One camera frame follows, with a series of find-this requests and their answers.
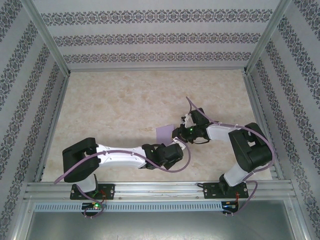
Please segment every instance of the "wall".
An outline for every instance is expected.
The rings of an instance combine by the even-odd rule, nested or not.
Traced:
[[[0,240],[32,182],[66,78],[19,0],[0,0]]]
[[[283,174],[320,239],[320,1],[294,0],[255,64],[257,91]]]
[[[71,70],[245,67],[279,0],[34,0]]]

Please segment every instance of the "aluminum frame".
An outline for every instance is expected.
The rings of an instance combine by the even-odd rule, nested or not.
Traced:
[[[303,218],[296,192],[291,180],[259,180],[258,188],[252,201],[284,201],[286,212],[294,237],[297,240],[310,240],[310,235]],[[101,182],[115,184],[114,199],[109,203],[208,203],[233,199],[205,199],[203,190],[197,186],[202,181],[178,182]],[[30,182],[23,196],[11,239],[25,240],[38,203],[86,203],[90,200],[70,200],[72,184],[62,182]],[[254,183],[247,183],[248,193],[254,189]]]

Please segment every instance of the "beige marble surface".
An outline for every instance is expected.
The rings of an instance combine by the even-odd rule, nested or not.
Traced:
[[[213,119],[245,125],[255,118],[240,70],[74,72],[50,147],[43,182],[63,173],[63,149],[87,138],[110,147],[156,143],[156,128],[180,124],[188,96]],[[99,181],[214,181],[236,159],[230,143],[189,145],[191,163],[179,173],[130,167],[98,168]],[[172,169],[182,167],[185,157]],[[254,179],[270,180],[269,170]]]

